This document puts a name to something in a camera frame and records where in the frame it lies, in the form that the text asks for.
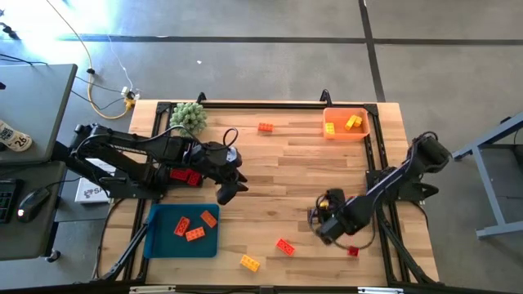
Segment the yellow lego brick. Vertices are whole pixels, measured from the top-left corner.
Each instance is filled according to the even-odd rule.
[[[327,134],[334,135],[334,123],[325,123],[325,132],[327,132]]]
[[[359,127],[361,126],[361,122],[363,122],[363,119],[360,118],[360,117],[357,117],[356,121],[354,122],[354,127]]]
[[[258,271],[258,267],[260,267],[259,262],[246,255],[242,256],[242,260],[239,263],[253,272]]]
[[[350,131],[350,129],[351,129],[352,125],[354,125],[356,119],[358,119],[358,117],[355,115],[352,115],[351,118],[349,118],[349,121],[346,122],[345,129]]]

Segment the computer mouse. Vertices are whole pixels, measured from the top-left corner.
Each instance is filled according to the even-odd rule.
[[[50,195],[51,192],[49,192],[47,188],[38,188],[27,194],[18,206],[18,212],[16,213],[18,221],[24,223],[32,221],[38,212],[40,212],[40,208],[42,208],[42,205],[47,201]]]

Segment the keyboard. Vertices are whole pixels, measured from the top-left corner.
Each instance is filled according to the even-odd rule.
[[[0,224],[7,224],[15,210],[22,180],[0,180]]]

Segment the red lego brick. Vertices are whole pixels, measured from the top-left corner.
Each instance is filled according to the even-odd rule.
[[[294,247],[291,246],[291,244],[285,242],[285,240],[280,239],[276,243],[276,247],[279,248],[281,251],[283,251],[288,256],[292,256],[294,253]]]
[[[186,233],[186,238],[189,242],[196,240],[197,238],[202,238],[203,236],[205,236],[205,231],[203,230],[203,227],[190,230]]]
[[[180,221],[178,221],[177,227],[174,229],[174,234],[177,234],[178,236],[183,237],[183,234],[185,234],[187,229],[189,229],[189,223],[190,223],[190,220],[188,218],[182,216]]]
[[[258,131],[272,131],[274,130],[274,126],[270,123],[263,123],[263,122],[260,122],[260,124],[258,125]]]
[[[192,185],[192,186],[197,186],[199,184],[200,177],[201,177],[201,175],[198,172],[191,171],[187,184]]]
[[[187,180],[190,174],[190,169],[172,169],[171,170],[171,179],[175,180]]]
[[[349,250],[346,251],[348,256],[358,257],[360,249],[358,247],[349,246]]]
[[[218,223],[214,216],[212,216],[211,212],[205,211],[200,217],[211,227],[211,229]]]

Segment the lego brick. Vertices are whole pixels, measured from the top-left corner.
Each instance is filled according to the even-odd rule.
[[[178,221],[177,227],[174,229],[174,234],[177,234],[180,237],[183,237],[183,234],[186,233],[187,229],[189,229],[189,223],[190,220],[184,216],[180,218],[180,221]]]
[[[274,130],[274,126],[270,123],[263,123],[260,122],[258,125],[258,131],[272,131]]]
[[[214,226],[218,223],[217,220],[212,216],[211,212],[205,211],[200,216],[205,223],[210,226],[211,228],[214,228]]]
[[[253,272],[258,271],[258,267],[260,267],[259,262],[246,255],[242,256],[242,260],[239,263]]]
[[[187,180],[187,178],[189,177],[189,174],[190,174],[189,169],[185,169],[185,170],[172,169],[170,177],[171,177],[171,179],[175,179],[175,180]]]
[[[334,135],[334,123],[327,122],[325,123],[325,132],[331,135]]]
[[[350,129],[354,125],[354,122],[356,121],[356,119],[358,119],[358,116],[351,115],[351,118],[349,118],[349,120],[346,122],[345,129],[350,131]]]
[[[200,174],[196,171],[191,171],[187,184],[197,186],[199,184]]]
[[[353,127],[361,126],[361,122],[363,122],[363,119],[360,118],[360,117],[357,117],[356,121],[354,122],[354,126]]]
[[[360,249],[358,247],[349,246],[349,249],[346,251],[348,256],[358,257],[360,254]]]
[[[279,248],[281,251],[283,251],[288,256],[292,256],[294,253],[294,247],[291,246],[291,244],[285,242],[285,240],[280,239],[276,243],[276,247]]]
[[[203,227],[190,230],[186,233],[187,241],[193,241],[197,238],[202,238],[203,236],[205,236],[205,231],[203,230]]]

